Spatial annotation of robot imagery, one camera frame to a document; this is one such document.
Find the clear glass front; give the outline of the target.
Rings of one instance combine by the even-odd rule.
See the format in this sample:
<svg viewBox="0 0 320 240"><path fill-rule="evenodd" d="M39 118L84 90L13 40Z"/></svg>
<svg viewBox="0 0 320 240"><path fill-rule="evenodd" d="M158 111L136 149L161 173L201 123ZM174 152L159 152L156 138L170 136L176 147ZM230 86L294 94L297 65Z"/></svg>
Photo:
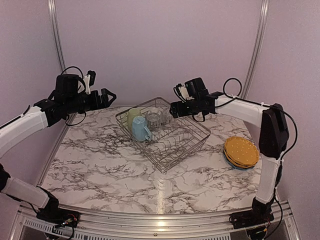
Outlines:
<svg viewBox="0 0 320 240"><path fill-rule="evenodd" d="M148 112L145 116L147 121L147 127L150 130L158 129L161 125L161 118L158 113Z"/></svg>

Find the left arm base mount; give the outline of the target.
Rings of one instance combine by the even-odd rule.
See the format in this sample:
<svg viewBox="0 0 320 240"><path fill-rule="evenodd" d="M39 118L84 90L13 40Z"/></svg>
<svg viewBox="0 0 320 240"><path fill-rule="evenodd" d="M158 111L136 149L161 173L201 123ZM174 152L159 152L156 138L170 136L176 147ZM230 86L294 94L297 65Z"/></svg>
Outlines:
<svg viewBox="0 0 320 240"><path fill-rule="evenodd" d="M53 210L41 209L36 214L40 220L55 224L56 227L73 227L76 228L79 222L80 213L78 211L57 208Z"/></svg>

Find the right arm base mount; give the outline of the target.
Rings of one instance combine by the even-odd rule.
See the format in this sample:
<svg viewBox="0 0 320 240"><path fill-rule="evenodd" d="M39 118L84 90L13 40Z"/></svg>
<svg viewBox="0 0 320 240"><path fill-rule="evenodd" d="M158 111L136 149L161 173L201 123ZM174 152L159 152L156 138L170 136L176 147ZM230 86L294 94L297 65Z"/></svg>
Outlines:
<svg viewBox="0 0 320 240"><path fill-rule="evenodd" d="M241 229L265 224L273 221L274 219L275 218L271 210L268 210L265 214L260 214L251 209L232 213L229 217L229 222L233 225L234 229Z"/></svg>

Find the yellow plate front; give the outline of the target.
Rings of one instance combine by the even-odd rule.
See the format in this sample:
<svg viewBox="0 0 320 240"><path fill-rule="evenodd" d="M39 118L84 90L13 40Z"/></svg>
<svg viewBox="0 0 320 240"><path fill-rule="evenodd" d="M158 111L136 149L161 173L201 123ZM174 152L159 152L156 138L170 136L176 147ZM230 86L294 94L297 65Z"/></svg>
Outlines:
<svg viewBox="0 0 320 240"><path fill-rule="evenodd" d="M256 161L254 161L254 162L245 162L245 163L243 163L243 162L241 162L241 161L239 161L239 160L233 160L228 154L227 154L227 152L226 151L224 151L223 152L223 155L224 155L224 157L226 157L226 158L228 158L229 159L229 161L230 162L232 162L234 165L236 165L236 166L239 166L239 167L253 167L253 166L255 166L257 163L258 163L258 161L259 160L256 160Z"/></svg>

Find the blue dotted plate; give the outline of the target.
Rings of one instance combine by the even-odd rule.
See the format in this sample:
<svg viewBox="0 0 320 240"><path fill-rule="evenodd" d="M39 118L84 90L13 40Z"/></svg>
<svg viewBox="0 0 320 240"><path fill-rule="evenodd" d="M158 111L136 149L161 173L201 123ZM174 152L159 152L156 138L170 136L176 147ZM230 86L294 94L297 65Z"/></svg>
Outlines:
<svg viewBox="0 0 320 240"><path fill-rule="evenodd" d="M228 158L225 157L225 161L231 166L233 167L234 169L237 169L237 170L241 170L241 171L245 171L245 170L250 170L250 169L253 169L255 166L250 166L250 167L242 167L242 166L237 166L237 165L234 165L231 161L229 161Z"/></svg>

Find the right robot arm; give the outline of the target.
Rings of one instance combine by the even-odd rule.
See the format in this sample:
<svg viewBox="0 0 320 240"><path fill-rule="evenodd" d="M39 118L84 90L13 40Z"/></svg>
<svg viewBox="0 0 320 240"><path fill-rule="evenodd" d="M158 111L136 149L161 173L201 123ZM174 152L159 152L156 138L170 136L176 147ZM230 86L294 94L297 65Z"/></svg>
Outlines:
<svg viewBox="0 0 320 240"><path fill-rule="evenodd" d="M179 101L170 104L173 118L202 114L228 115L259 127L258 147L262 158L260 182L250 210L234 212L229 221L235 229L264 224L274 219L272 204L282 175L282 157L289 129L282 105L266 105L229 95L226 91L209 93L202 78L194 78L173 88Z"/></svg>

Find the yellow plate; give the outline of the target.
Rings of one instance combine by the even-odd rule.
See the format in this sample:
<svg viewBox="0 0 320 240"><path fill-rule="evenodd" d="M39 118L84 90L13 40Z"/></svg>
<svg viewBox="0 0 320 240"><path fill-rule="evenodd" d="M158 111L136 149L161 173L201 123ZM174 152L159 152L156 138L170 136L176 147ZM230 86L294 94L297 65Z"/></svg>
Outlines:
<svg viewBox="0 0 320 240"><path fill-rule="evenodd" d="M223 151L226 151L233 160L241 161L242 163L252 163L259 160L257 147L243 137L229 137L224 143Z"/></svg>
<svg viewBox="0 0 320 240"><path fill-rule="evenodd" d="M223 152L223 155L224 155L224 157L226 157L226 158L228 158L229 159L229 161L230 162L232 162L234 165L236 165L236 166L239 166L239 167L253 167L253 166L255 166L257 163L258 163L258 161L259 160L256 160L256 161L254 161L254 162L245 162L245 163L243 163L243 162L241 162L241 161L239 161L239 160L233 160L228 154L227 154L227 152L226 151L224 151Z"/></svg>

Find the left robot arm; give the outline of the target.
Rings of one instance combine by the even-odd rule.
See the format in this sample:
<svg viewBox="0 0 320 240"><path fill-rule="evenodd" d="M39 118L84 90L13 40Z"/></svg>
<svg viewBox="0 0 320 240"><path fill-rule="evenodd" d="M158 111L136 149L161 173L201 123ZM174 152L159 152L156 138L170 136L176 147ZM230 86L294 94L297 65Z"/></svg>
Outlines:
<svg viewBox="0 0 320 240"><path fill-rule="evenodd" d="M94 71L86 75L59 74L48 98L28 106L22 114L0 127L0 155L3 157L24 140L61 120L68 120L72 114L109 108L117 95L106 88L91 90L95 78ZM0 192L34 207L38 219L62 225L77 221L78 212L60 208L59 200L48 190L12 177L3 166L0 168Z"/></svg>

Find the yellow plate back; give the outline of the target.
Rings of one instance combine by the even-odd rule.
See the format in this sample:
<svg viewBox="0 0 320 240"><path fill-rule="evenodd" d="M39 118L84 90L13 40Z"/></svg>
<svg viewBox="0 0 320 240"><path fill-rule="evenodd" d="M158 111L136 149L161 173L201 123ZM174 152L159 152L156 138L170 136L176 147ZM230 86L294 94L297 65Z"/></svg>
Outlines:
<svg viewBox="0 0 320 240"><path fill-rule="evenodd" d="M226 151L233 160L241 161L242 163L252 163L259 160L257 147L243 137L229 137L224 143L223 151Z"/></svg>

